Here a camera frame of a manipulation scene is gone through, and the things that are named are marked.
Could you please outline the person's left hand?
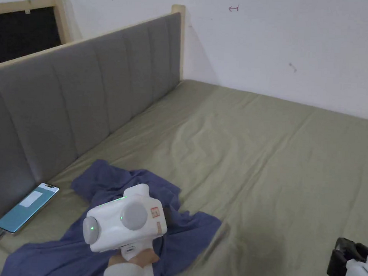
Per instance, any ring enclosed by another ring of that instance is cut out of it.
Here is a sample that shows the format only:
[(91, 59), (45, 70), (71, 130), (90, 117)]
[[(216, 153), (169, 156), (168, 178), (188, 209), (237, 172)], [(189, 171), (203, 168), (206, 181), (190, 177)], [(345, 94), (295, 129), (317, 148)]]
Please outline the person's left hand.
[(108, 262), (108, 266), (118, 265), (121, 263), (132, 263), (139, 267), (144, 268), (147, 265), (151, 265), (159, 261), (159, 256), (155, 253), (153, 249), (145, 249), (129, 260), (126, 260), (121, 253), (113, 255)]

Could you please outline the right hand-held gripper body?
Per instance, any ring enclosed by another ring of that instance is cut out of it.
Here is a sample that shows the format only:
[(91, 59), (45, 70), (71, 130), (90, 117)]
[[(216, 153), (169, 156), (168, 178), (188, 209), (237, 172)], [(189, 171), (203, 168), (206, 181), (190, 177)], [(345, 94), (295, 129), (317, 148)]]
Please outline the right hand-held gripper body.
[(368, 276), (368, 246), (338, 238), (326, 273), (328, 276)]

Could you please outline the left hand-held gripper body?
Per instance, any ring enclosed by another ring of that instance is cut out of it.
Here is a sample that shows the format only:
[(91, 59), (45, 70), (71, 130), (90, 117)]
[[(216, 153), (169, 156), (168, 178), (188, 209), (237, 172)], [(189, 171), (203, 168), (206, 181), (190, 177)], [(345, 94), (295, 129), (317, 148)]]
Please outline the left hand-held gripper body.
[(98, 205), (83, 220), (84, 241), (92, 252), (120, 250), (129, 261), (152, 249), (153, 240), (167, 232), (162, 203), (141, 183), (124, 190), (119, 199)]

